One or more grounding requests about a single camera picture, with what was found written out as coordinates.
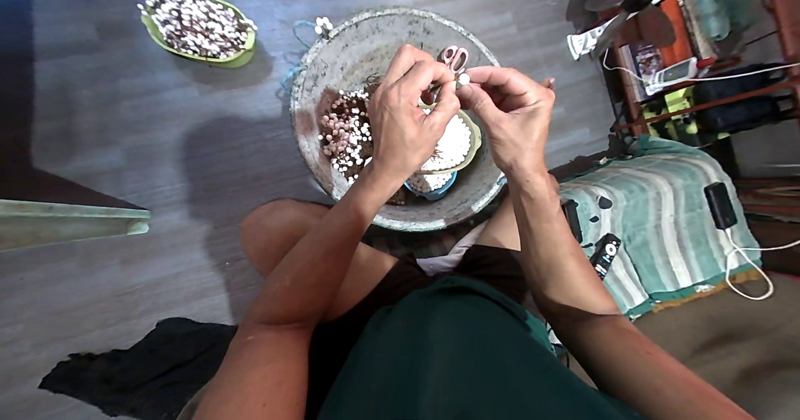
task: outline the charging cable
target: charging cable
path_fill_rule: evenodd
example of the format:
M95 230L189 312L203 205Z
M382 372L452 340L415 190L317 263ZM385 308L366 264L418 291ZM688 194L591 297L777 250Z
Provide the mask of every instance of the charging cable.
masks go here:
M725 258L725 282L728 283L728 286L731 288L731 290L733 290L734 292L738 293L739 295L742 295L743 297L745 297L745 298L747 298L749 300L755 300L756 302L758 302L758 301L761 301L763 299L768 298L770 295L772 295L773 292L775 292L775 286L772 284L772 280L770 280L770 277L766 276L766 273L764 272L764 270L761 270L761 267L756 265L756 263L753 262L747 256L747 253L745 251L785 250L787 248L791 248L793 246L800 245L800 240L794 241L794 242L792 242L792 243L790 243L788 245L776 246L775 248L742 248L739 245L736 245L736 242L734 242L734 237L730 233L730 228L725 230L725 234L728 236L728 240L730 241L730 244L734 246L734 249L732 251L728 252L727 257ZM769 286L769 289L767 289L766 293L764 293L761 297L751 297L750 295L746 294L745 292L741 292L739 289L736 288L735 285L733 285L733 283L730 282L730 271L733 270L735 268L735 266L736 266L735 262L733 262L733 265L731 265L731 262L732 262L731 258L734 257L734 255L737 252L739 254L741 254L742 257L745 258L745 260L747 262L750 262L750 264L753 265L753 267L755 267L755 270L758 270L758 272L761 273L761 276L763 276L764 279L766 280L766 284Z
M613 68L610 68L605 63L605 58L606 57L608 57L608 49L605 50L605 55L603 55L603 58L602 58L602 62L603 62L602 63L602 67L605 68L606 70L623 70L624 72L629 73L631 75L631 77L636 78L636 79L640 80L641 82L643 82L645 84L649 84L650 83L650 81L638 76L635 72L632 72L631 70L628 70L625 67L613 67ZM800 65L800 62L795 62L794 64L780 65L779 67L762 68L761 70L756 70L754 72L741 73L741 74L738 74L738 75L728 75L726 77L687 78L684 81L730 80L730 79L734 79L734 78L749 77L750 75L755 75L757 73L774 72L775 70L780 70L782 68L797 67L798 65Z

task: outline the green oval bowl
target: green oval bowl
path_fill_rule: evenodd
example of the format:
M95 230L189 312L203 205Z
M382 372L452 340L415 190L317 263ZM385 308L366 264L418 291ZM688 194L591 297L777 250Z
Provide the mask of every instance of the green oval bowl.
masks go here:
M420 104L419 107L420 108L431 108L431 109L434 108L431 105L422 105L422 104ZM482 143L482 141L481 141L481 128L478 128L478 126L475 125L475 122L472 121L470 116L466 115L466 112L464 112L463 110L459 109L458 112L456 112L456 115L458 115L462 120L464 120L464 123L466 124L466 126L471 131L471 134L470 134L470 150L468 151L468 153L466 153L466 157L464 158L464 162L462 162L461 164L456 165L452 169L445 169L445 170L417 170L415 172L417 175L438 175L438 174L442 174L442 173L457 172L458 170L461 170L464 167L466 167L467 165L469 165L470 162L472 162L472 160L475 159L475 153L477 153L478 149L481 148L481 143Z
M226 8L231 8L234 10L234 14L239 18L245 18L242 11L240 11L236 6L233 6L231 3L228 3L224 0L211 0L219 3L220 5L225 6ZM155 25L153 19L150 16L142 15L142 23L145 24L147 27L147 32L150 33L150 37L153 38L153 41L164 48L166 51L177 54L180 57L185 57L189 60L195 60L196 62L202 62L207 65L213 65L214 67L224 67L224 68L236 68L241 67L248 62L250 59L253 58L253 54L255 53L255 31L248 31L247 32L247 40L245 41L245 49L242 51L235 53L233 56L225 57L224 59L217 59L214 57L199 57L194 56L185 52L179 52L175 48L171 47L169 44L166 43L164 40L164 36L162 36L161 32L158 31L158 26Z

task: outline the gray vinyl floor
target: gray vinyl floor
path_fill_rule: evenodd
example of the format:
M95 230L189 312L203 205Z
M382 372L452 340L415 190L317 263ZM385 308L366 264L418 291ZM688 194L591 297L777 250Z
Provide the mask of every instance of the gray vinyl floor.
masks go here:
M303 52L295 20L337 23L379 5L441 13L503 65L556 78L550 165L607 146L603 78L565 46L570 0L228 0L259 26L255 58L235 71L164 52L139 21L140 1L32 0L35 166L145 207L153 220L142 236L0 254L6 420L105 418L36 389L39 380L67 353L126 348L161 318L233 322L258 287L238 245L241 217L275 198L327 201L278 96Z

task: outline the blue string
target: blue string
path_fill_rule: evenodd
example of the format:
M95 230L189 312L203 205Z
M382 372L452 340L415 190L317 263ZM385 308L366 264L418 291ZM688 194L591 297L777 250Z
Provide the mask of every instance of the blue string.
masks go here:
M295 39L297 39L297 41L300 42L305 47L305 49L311 48L311 45L305 43L305 40L301 39L300 36L298 36L297 33L298 26L315 27L316 25L308 20L297 20L295 21L295 24L292 26L292 34L295 35ZM288 72L286 72L285 77L283 77L283 79L281 80L281 87L283 87L283 90L286 93L291 93L292 89L291 87L289 87L289 82L292 81L297 76L298 73L300 73L300 71L303 69L302 67L303 66L300 65L299 62L297 62L292 68L289 69Z
M299 41L301 44L303 44L303 46L305 47L305 49L311 48L311 45L308 45L308 44L306 44L306 43L305 43L305 40L301 39L301 38L298 36L298 33L297 33L297 32L298 32L298 28L297 28L297 27L298 27L298 26L300 26L300 25L302 25L302 26L311 26L311 27L313 27L313 28L314 28L316 25L315 25L313 22L310 22L310 21L308 21L308 20L297 20L297 21L295 21L295 25L294 25L294 26L292 26L292 34L294 34L294 35L295 35L295 39L297 39L297 40L298 40L298 41Z

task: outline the teal striped towel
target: teal striped towel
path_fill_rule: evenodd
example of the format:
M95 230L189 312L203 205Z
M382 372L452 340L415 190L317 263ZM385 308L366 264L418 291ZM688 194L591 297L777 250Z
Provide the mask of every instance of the teal striped towel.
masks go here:
M561 184L562 199L577 202L587 255L607 233L622 239L605 287L620 309L637 317L655 303L709 290L725 277L725 257L734 247L717 230L703 188L725 183L738 223L731 232L741 247L756 248L730 178L705 152L665 139L640 137L634 159L614 160ZM598 198L613 202L601 210ZM754 262L760 252L748 251ZM738 259L731 274L748 270Z

